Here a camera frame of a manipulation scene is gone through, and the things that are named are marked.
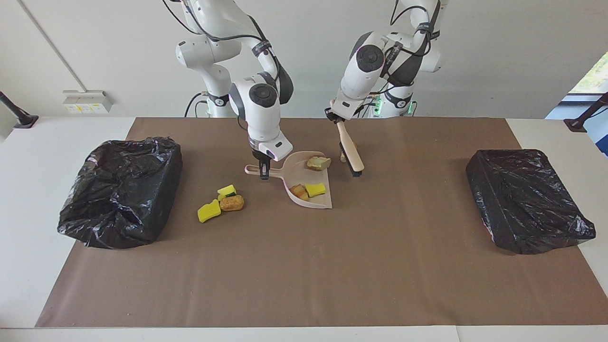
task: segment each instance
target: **white wall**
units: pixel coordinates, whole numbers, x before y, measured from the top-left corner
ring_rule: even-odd
[[[10,115],[10,112],[5,108],[0,108],[0,142],[4,141],[10,132],[13,130],[13,126],[17,123],[17,120]]]
[[[65,115],[61,92],[77,84],[17,1],[2,0],[0,86],[32,114]],[[204,86],[176,61],[189,33],[160,0],[23,1],[86,87],[114,99],[112,116],[179,116]],[[392,0],[237,3],[294,80],[284,116],[322,116],[357,38],[399,26],[387,24]],[[606,52],[606,18],[605,0],[452,0],[441,32],[447,63],[420,75],[416,114],[545,117]],[[233,77],[260,70],[249,54],[225,65]]]

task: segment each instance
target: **beige dustpan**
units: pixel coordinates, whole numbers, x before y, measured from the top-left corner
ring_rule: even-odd
[[[285,190],[292,201],[297,204],[313,209],[331,209],[330,180],[327,177],[327,170],[313,171],[306,168],[306,162],[313,156],[325,156],[321,152],[302,151],[292,153],[285,159],[281,169],[270,169],[270,177],[283,180]],[[247,165],[245,173],[248,175],[260,175],[260,168],[254,165]],[[312,197],[309,201],[297,198],[289,191],[289,188],[298,184],[319,184],[325,186],[325,194]]]

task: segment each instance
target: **brown paper mat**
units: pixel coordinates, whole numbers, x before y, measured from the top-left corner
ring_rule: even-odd
[[[171,136],[184,172],[160,241],[126,251],[76,243],[38,327],[608,324],[608,300],[577,247],[498,249],[465,167],[519,148],[503,119],[354,120],[366,165],[339,162],[336,127],[284,119],[295,150],[334,158],[333,210],[297,206],[255,163],[235,119],[137,119],[129,139]],[[247,205],[198,223],[234,183]]]

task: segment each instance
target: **plastic bag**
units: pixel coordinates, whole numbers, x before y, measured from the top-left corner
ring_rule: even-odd
[[[539,150],[481,150],[466,173],[492,241],[517,254],[539,254],[595,238]]]
[[[105,142],[80,169],[57,231],[87,247],[153,243],[167,223],[181,170],[180,146],[170,138]]]

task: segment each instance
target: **power socket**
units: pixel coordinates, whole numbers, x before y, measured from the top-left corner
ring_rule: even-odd
[[[64,91],[63,105],[70,114],[109,114],[112,102],[103,91]]]

